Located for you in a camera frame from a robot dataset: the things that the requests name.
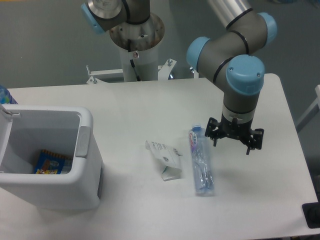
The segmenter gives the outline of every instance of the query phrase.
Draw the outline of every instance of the clear plastic bottle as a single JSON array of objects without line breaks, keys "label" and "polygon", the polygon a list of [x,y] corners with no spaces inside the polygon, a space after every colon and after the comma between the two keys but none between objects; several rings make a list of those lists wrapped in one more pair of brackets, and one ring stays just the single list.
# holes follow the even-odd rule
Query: clear plastic bottle
[{"label": "clear plastic bottle", "polygon": [[192,168],[195,191],[199,194],[211,193],[214,181],[211,171],[209,139],[205,137],[205,129],[194,124],[189,131]]},{"label": "clear plastic bottle", "polygon": [[0,104],[18,104],[8,89],[0,85]]}]

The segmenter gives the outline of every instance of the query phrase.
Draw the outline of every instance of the white table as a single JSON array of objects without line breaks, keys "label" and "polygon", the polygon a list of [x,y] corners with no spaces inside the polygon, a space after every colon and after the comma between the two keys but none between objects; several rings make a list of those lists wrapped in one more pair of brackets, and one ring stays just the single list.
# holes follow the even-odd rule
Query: white table
[{"label": "white table", "polygon": [[[11,89],[20,104],[83,106],[105,163],[101,204],[89,211],[38,209],[0,189],[0,239],[246,240],[320,233],[302,204],[316,194],[279,78],[265,76],[252,128],[262,150],[240,141],[212,147],[215,196],[195,196],[188,130],[220,120],[223,93],[206,79]],[[182,154],[183,178],[164,182],[145,149]]]}]

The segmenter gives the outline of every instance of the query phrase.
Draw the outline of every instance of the paper card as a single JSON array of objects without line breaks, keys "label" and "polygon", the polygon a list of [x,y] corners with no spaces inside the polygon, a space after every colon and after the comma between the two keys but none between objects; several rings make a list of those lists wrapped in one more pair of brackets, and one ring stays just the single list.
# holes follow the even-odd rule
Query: paper card
[{"label": "paper card", "polygon": [[164,181],[179,179],[181,173],[180,154],[177,149],[154,141],[146,141],[145,147],[164,167],[161,177]]}]

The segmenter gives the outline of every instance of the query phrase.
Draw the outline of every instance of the blue joint cap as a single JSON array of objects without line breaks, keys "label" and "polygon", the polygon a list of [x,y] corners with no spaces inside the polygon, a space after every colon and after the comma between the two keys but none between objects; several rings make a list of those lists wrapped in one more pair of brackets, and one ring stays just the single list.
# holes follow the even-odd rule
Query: blue joint cap
[{"label": "blue joint cap", "polygon": [[278,26],[277,26],[276,20],[272,16],[270,16],[268,13],[260,12],[258,14],[264,18],[266,23],[267,37],[266,37],[265,45],[268,45],[276,38],[278,33]]},{"label": "blue joint cap", "polygon": [[188,50],[186,51],[187,63],[197,71],[200,53],[202,51],[202,48],[209,40],[210,38],[207,38],[205,36],[198,37],[190,44]]},{"label": "blue joint cap", "polygon": [[256,95],[264,85],[265,65],[255,57],[234,57],[226,69],[226,80],[233,90],[245,96]]},{"label": "blue joint cap", "polygon": [[82,12],[84,14],[85,19],[90,24],[90,26],[93,28],[96,34],[103,34],[105,31],[102,29],[102,27],[99,25],[99,23],[95,20],[94,16],[92,16],[91,12],[87,8],[87,5],[84,3],[81,5]]}]

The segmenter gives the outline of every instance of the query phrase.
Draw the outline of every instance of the screw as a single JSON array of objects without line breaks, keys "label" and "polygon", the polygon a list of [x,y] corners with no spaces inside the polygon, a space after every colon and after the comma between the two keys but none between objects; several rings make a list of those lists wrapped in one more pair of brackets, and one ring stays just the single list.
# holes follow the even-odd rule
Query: screw
[{"label": "screw", "polygon": [[169,58],[169,59],[168,59],[168,66],[171,67],[171,64],[172,64],[173,62],[174,62],[174,61],[172,61],[172,59]]},{"label": "screw", "polygon": [[138,53],[138,51],[134,51],[134,52],[133,52],[133,57],[134,57],[134,58],[139,58],[139,53]]}]

